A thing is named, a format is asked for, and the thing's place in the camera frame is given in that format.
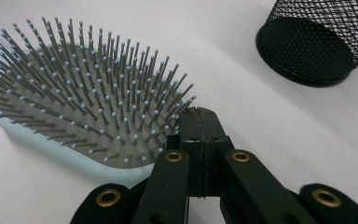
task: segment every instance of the hairbrush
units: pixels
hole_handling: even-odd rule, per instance
[[[33,40],[13,24],[24,49],[2,29],[0,125],[103,180],[145,179],[167,135],[179,132],[178,114],[196,98],[186,99],[193,84],[180,91],[187,74],[174,80],[179,64],[166,71],[169,56],[158,64],[158,50],[120,43],[103,29],[94,34],[92,25],[86,31],[82,21],[77,36],[72,19],[66,34],[57,18],[42,21],[48,39],[29,20]]]

